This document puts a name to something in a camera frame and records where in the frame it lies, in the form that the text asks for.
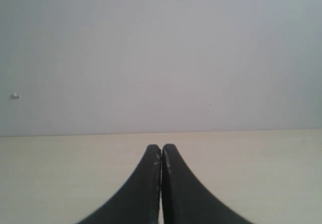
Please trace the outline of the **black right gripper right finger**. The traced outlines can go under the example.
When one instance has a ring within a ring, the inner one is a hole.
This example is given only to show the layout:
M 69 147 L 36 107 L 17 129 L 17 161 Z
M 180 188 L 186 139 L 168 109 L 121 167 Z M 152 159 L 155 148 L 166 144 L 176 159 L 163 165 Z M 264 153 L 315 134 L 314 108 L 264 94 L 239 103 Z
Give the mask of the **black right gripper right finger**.
M 164 223 L 248 223 L 203 186 L 174 144 L 164 145 L 162 157 Z

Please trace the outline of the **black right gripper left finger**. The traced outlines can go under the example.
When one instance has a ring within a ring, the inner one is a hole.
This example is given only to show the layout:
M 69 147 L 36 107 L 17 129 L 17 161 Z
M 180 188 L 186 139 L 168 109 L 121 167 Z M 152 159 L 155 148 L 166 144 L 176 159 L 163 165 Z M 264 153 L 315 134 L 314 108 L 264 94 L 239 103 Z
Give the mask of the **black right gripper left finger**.
M 161 166 L 160 148 L 148 145 L 123 186 L 80 223 L 158 223 Z

